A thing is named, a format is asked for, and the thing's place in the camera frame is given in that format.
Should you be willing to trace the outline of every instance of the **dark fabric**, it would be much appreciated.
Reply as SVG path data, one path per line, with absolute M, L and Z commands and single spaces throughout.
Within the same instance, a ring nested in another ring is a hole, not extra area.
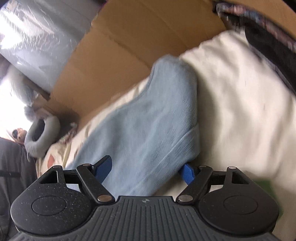
M 221 18 L 229 19 L 230 15 L 235 15 L 255 21 L 256 24 L 271 33 L 275 39 L 277 39 L 282 44 L 287 46 L 291 51 L 296 53 L 296 40 L 281 27 L 276 25 L 274 22 L 272 22 L 270 19 L 266 18 L 262 14 L 249 9 L 244 5 L 232 3 L 218 3 L 216 5 L 216 11 L 218 16 Z
M 0 170 L 20 173 L 20 177 L 0 177 L 0 241 L 6 241 L 17 233 L 10 206 L 37 179 L 37 174 L 35 162 L 27 161 L 25 147 L 3 138 L 0 138 Z
M 296 0 L 283 0 L 294 12 L 296 12 Z
M 274 64 L 289 82 L 288 88 L 296 91 L 296 54 L 274 38 L 253 20 L 241 17 L 246 38 L 250 45 Z
M 4 6 L 5 3 L 7 3 L 7 0 L 0 0 L 0 8 Z
M 39 119 L 38 120 L 38 124 L 37 124 L 37 128 L 35 130 L 35 133 L 32 137 L 33 141 L 37 141 L 40 136 L 42 135 L 43 131 L 44 131 L 44 127 L 45 127 L 45 122 L 43 119 Z
M 13 132 L 12 132 L 13 138 L 17 139 L 17 134 L 18 134 L 17 130 L 16 129 L 13 130 Z

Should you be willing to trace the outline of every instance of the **gray cloth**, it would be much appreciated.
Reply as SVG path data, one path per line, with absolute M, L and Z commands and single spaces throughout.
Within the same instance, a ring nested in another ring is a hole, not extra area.
M 59 135 L 61 125 L 56 116 L 49 116 L 44 122 L 44 130 L 37 140 L 35 139 L 37 135 L 36 132 L 40 131 L 40 125 L 42 124 L 39 120 L 33 122 L 26 135 L 25 147 L 27 152 L 32 157 L 43 158 L 50 146 L 55 143 L 57 136 Z
M 165 56 L 154 64 L 143 92 L 93 131 L 68 168 L 110 155 L 113 167 L 105 188 L 115 197 L 147 196 L 199 151 L 195 72 Z
M 12 238 L 17 229 L 10 216 L 12 202 L 36 179 L 35 162 L 28 162 L 25 147 L 0 138 L 0 170 L 20 177 L 0 177 L 0 241 Z

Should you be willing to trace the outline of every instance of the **blue plastic tab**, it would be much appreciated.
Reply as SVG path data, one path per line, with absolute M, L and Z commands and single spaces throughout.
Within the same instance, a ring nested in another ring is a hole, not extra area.
M 187 185 L 189 185 L 195 179 L 194 169 L 190 166 L 190 164 L 185 164 L 179 170 L 179 174 Z
M 108 174 L 112 170 L 112 159 L 110 156 L 105 156 L 97 167 L 95 167 L 95 178 L 102 184 Z

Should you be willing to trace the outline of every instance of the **black strap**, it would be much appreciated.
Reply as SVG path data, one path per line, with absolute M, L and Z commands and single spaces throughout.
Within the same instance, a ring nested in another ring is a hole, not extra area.
M 241 17 L 240 20 L 241 24 L 245 26 L 245 34 L 249 44 L 278 68 L 289 84 L 285 81 L 284 83 L 296 94 L 296 53 L 275 39 L 271 33 L 255 21 L 245 17 Z
M 0 0 L 0 8 L 2 8 L 7 2 L 7 0 Z
M 0 170 L 0 177 L 20 178 L 20 173 Z

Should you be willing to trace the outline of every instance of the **plastic wrap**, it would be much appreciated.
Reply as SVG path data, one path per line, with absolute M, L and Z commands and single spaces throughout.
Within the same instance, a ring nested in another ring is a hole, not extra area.
M 0 53 L 51 92 L 99 9 L 93 0 L 10 0 L 0 10 Z
M 38 97 L 38 93 L 24 83 L 24 78 L 26 78 L 25 75 L 13 65 L 10 65 L 3 81 L 7 81 L 9 84 L 11 96 L 15 96 L 25 105 L 31 106 L 33 101 Z

